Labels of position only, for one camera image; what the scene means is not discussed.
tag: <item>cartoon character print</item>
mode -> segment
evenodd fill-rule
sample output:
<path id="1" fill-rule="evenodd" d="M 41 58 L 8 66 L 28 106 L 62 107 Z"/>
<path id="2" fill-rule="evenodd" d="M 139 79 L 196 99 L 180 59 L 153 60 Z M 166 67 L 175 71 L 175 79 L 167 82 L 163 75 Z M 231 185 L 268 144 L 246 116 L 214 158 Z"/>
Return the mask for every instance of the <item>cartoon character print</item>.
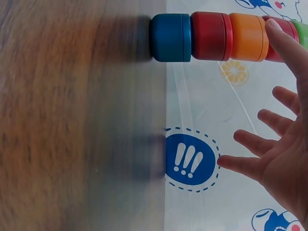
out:
<path id="1" fill-rule="evenodd" d="M 298 13 L 300 0 L 235 0 L 240 6 L 254 9 L 259 7 L 269 16 L 282 18 L 285 20 L 297 20 L 302 22 Z"/>
<path id="2" fill-rule="evenodd" d="M 253 216 L 251 223 L 254 231 L 305 231 L 288 211 L 278 215 L 273 209 L 263 209 Z"/>

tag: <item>red stacking cup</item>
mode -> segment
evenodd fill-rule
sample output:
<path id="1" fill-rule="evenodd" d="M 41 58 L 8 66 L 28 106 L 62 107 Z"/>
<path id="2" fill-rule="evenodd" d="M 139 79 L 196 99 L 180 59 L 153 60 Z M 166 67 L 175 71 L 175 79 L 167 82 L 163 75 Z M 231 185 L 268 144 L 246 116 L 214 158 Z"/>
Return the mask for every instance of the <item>red stacking cup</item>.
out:
<path id="1" fill-rule="evenodd" d="M 289 36 L 291 36 L 292 38 L 294 38 L 298 42 L 297 30 L 295 29 L 295 26 L 291 22 L 288 22 L 288 21 L 283 20 L 281 18 L 275 18 L 275 17 L 271 17 L 271 16 L 263 16 L 262 18 L 264 19 L 264 21 L 267 21 L 270 18 L 274 19 L 280 25 L 281 29 L 286 34 L 288 34 Z M 269 45 L 269 51 L 268 51 L 268 54 L 267 54 L 265 59 L 268 60 L 268 61 L 283 62 L 280 55 L 271 47 L 271 45 Z"/>
<path id="2" fill-rule="evenodd" d="M 191 15 L 192 55 L 199 60 L 226 61 L 232 51 L 232 26 L 224 13 L 195 12 Z"/>

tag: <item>transparent plastic sheet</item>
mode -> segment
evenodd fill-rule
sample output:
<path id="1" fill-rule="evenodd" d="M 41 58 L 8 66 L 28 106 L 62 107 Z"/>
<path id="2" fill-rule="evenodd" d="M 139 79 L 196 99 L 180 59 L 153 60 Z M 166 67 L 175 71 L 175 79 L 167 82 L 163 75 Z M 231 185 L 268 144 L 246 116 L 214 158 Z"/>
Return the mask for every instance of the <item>transparent plastic sheet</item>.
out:
<path id="1" fill-rule="evenodd" d="M 245 2 L 256 7 L 244 8 L 243 1 L 239 4 L 235 0 L 168 0 L 167 9 L 169 13 L 189 14 L 268 13 L 282 18 L 275 1 Z M 308 23 L 308 15 L 300 11 L 307 9 L 308 1 L 283 4 L 285 19 Z M 302 231 L 296 218 L 257 182 L 216 164 L 219 155 L 253 156 L 233 140 L 238 129 L 278 139 L 257 119 L 259 110 L 266 108 L 295 119 L 271 94 L 278 85 L 296 91 L 290 70 L 284 64 L 267 61 L 192 59 L 190 63 L 168 64 L 167 78 L 165 230 Z"/>

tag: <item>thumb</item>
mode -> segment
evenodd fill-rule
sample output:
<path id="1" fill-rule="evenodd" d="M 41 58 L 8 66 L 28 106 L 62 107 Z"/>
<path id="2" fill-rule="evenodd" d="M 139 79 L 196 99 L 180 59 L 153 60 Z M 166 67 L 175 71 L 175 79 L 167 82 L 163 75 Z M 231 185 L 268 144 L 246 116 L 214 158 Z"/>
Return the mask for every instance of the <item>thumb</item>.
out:
<path id="1" fill-rule="evenodd" d="M 308 147 L 308 51 L 269 19 L 265 24 L 272 48 L 282 57 L 297 81 L 297 92 L 303 116 L 304 134 Z"/>

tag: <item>green stacking cup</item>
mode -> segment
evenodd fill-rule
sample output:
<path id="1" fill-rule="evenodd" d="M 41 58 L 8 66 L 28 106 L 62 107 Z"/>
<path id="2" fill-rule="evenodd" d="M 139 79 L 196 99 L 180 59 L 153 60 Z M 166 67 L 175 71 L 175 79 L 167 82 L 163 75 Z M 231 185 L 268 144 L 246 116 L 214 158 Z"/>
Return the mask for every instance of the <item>green stacking cup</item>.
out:
<path id="1" fill-rule="evenodd" d="M 299 43 L 308 50 L 308 25 L 295 20 L 292 20 L 291 22 L 297 30 Z"/>

